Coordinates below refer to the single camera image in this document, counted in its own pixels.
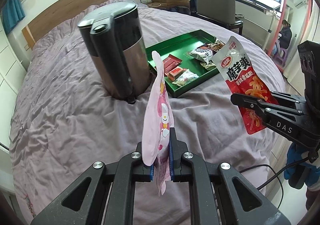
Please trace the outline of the right blue gloved hand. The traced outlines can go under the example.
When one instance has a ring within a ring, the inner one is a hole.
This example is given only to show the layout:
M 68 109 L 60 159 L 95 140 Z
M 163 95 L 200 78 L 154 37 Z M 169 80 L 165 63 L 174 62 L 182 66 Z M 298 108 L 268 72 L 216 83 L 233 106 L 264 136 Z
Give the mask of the right blue gloved hand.
M 284 178 L 295 189 L 305 184 L 311 192 L 319 191 L 319 150 L 309 151 L 292 143 L 287 152 Z

